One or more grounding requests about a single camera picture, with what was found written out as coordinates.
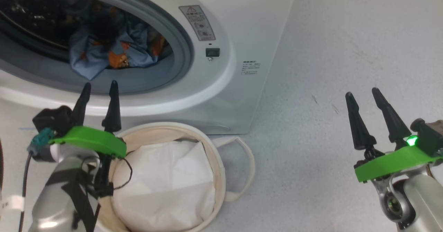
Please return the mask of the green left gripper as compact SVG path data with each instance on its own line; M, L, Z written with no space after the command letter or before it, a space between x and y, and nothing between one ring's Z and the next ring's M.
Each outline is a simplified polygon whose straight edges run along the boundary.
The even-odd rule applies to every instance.
M69 144L89 149L105 155L123 158L127 153L127 146L123 140L113 135L121 130L120 95L118 82L113 80L109 90L110 102L101 126L105 131L84 127L84 118L87 104L90 100L91 84L84 84L80 97L71 113L71 130L63 137L49 140L49 144Z

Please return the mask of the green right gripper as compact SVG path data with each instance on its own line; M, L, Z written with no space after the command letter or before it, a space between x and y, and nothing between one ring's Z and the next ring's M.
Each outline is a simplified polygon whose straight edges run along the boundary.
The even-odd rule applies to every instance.
M405 138L411 136L411 131L383 96L380 89L373 87L372 95L376 105L383 113L389 131L389 140L396 144L397 151L385 155L374 148L377 141L368 132L359 114L359 105L353 94L347 92L345 101L354 149L363 150L364 158L375 158L355 169L356 178L360 183L443 159L442 155L432 157L417 146L408 146Z

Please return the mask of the white washing machine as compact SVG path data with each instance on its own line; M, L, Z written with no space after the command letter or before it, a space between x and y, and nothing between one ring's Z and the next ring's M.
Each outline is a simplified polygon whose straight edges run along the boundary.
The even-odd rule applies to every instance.
M99 0L137 16L168 41L147 68L88 80L69 64L69 38L89 0L0 0L0 122L33 127L42 109L73 108L84 84L86 126L101 128L118 82L122 129L186 123L207 134L250 129L294 0ZM199 5L215 41L199 41L180 6Z

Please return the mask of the cream fabric laundry basket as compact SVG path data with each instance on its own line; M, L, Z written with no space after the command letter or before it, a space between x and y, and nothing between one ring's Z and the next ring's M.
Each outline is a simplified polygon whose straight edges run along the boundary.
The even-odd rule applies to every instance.
M223 202L234 202L239 199L250 187L256 172L256 165L250 147L239 137L221 137L210 139L201 130L183 123L157 122L148 123L128 129L119 134L127 145L127 154L137 150L143 145L152 145L169 141L193 141L202 142L209 164L213 171L215 185L215 207L212 214L200 225L183 231L176 232L201 232L216 217ZM241 192L226 191L226 172L220 159L218 148L237 142L245 151L249 159L249 176ZM101 210L98 216L96 228L103 232L132 232L116 215L111 204L112 197L104 197L100 200Z

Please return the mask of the blue garment with orange print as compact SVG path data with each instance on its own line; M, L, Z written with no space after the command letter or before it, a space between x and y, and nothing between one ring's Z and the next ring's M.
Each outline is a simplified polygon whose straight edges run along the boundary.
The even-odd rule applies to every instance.
M92 80L105 69L155 65L169 45L150 24L99 0L89 0L69 38L69 64Z

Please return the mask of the white cloth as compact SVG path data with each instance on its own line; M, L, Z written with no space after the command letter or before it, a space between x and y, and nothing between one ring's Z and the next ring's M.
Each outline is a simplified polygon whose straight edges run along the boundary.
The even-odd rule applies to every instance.
M202 142L143 145L117 163L111 199L132 232L192 229L215 207L213 171Z

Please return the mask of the grey warning sticker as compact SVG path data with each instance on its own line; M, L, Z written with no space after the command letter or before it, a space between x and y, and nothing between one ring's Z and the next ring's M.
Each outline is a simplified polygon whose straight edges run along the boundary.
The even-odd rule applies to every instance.
M216 37L212 27L199 5L180 6L179 10L192 26L199 41L215 41Z

